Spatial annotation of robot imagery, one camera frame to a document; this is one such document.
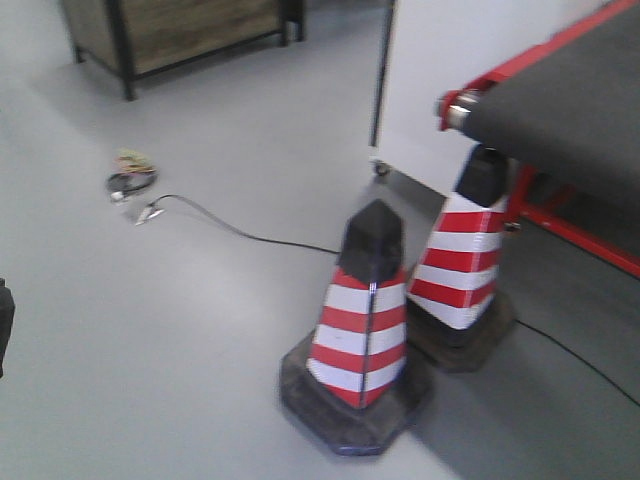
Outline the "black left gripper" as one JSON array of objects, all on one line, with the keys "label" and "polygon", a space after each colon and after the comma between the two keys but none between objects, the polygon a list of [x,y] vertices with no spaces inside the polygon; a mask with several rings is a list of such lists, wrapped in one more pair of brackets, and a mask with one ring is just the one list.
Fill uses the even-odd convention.
[{"label": "black left gripper", "polygon": [[4,359],[11,338],[15,302],[10,288],[4,278],[1,279],[1,318],[0,318],[0,376],[4,376]]}]

